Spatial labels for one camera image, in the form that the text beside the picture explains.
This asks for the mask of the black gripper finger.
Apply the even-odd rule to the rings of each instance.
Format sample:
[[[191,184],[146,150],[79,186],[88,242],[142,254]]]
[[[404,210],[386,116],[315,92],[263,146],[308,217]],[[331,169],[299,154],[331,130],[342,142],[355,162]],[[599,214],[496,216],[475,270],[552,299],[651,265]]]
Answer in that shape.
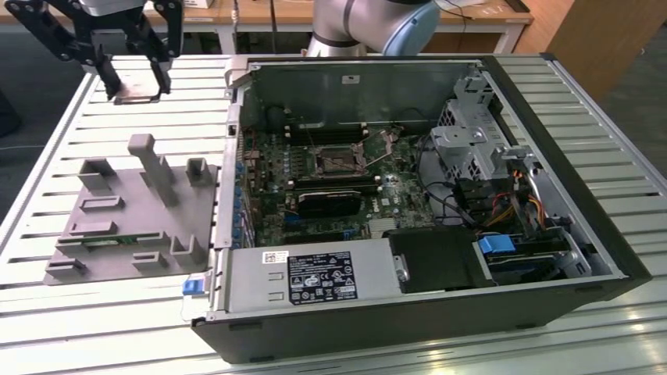
[[[144,5],[131,10],[131,26],[127,36],[150,60],[150,67],[159,85],[159,93],[171,92],[170,69],[175,58],[180,57],[184,38],[184,3],[178,0],[154,1],[154,9],[167,25],[167,38],[155,32],[144,14]]]
[[[107,97],[113,98],[121,89],[121,80],[103,46],[93,42],[93,50],[76,49],[72,1],[5,1],[4,8],[56,58],[77,61],[89,73],[99,75]]]

